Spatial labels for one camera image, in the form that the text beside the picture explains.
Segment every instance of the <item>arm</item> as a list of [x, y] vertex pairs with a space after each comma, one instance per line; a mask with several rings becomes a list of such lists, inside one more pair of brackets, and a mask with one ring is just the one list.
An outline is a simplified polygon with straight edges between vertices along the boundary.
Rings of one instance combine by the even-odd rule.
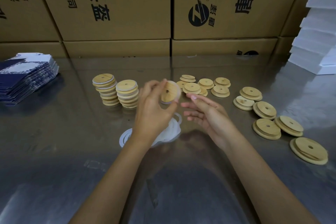
[[141, 160], [156, 137], [168, 126], [177, 108], [176, 102], [166, 110], [159, 105], [166, 82], [150, 81], [140, 90], [131, 137], [70, 224], [119, 223]]
[[262, 223], [319, 223], [300, 203], [229, 119], [224, 108], [212, 100], [187, 94], [194, 109], [184, 115], [204, 127], [228, 156]]

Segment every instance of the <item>hand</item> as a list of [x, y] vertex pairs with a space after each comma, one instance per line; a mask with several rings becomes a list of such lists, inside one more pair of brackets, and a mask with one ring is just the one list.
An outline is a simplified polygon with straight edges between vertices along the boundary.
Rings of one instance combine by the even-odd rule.
[[157, 136], [168, 127], [178, 101], [173, 101], [167, 109], [160, 107], [159, 101], [166, 83], [166, 79], [162, 82], [153, 80], [140, 89], [131, 141], [140, 139], [150, 148]]
[[183, 115], [188, 116], [187, 120], [201, 125], [214, 143], [224, 150], [225, 140], [231, 138], [233, 132], [238, 132], [224, 107], [202, 95], [187, 93], [187, 97], [192, 102], [181, 103], [181, 106], [193, 111], [184, 111]]

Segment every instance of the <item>forearm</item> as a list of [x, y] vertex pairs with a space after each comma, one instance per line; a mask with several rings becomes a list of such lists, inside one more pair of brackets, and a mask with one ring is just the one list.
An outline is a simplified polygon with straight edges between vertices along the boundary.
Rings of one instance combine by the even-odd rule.
[[319, 223], [238, 132], [225, 149], [262, 223]]
[[128, 192], [146, 151], [142, 145], [127, 142], [70, 224], [119, 223]]

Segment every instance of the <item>metal table surface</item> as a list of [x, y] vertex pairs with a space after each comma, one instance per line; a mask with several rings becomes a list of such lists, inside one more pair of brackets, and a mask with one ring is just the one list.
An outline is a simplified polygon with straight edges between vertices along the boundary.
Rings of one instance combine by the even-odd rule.
[[[0, 224], [67, 223], [94, 189], [132, 127], [135, 110], [106, 107], [92, 78], [179, 81], [226, 77], [230, 96], [219, 99], [229, 116], [279, 178], [322, 224], [336, 222], [336, 76], [315, 76], [291, 63], [171, 68], [168, 58], [57, 60], [61, 73], [16, 107], [0, 105]], [[309, 164], [289, 148], [291, 136], [271, 141], [251, 128], [258, 116], [232, 101], [244, 86], [261, 90], [278, 115], [291, 116], [304, 136], [329, 152], [324, 166]], [[226, 156], [194, 123], [151, 148], [143, 159], [121, 223], [258, 223], [253, 206]]]

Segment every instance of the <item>stack of blue cards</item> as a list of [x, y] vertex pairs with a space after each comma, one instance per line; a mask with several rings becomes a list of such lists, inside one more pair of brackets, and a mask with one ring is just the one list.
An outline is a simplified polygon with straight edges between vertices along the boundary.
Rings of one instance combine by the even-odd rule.
[[0, 62], [0, 102], [14, 106], [53, 80], [59, 66], [49, 54], [29, 52]]

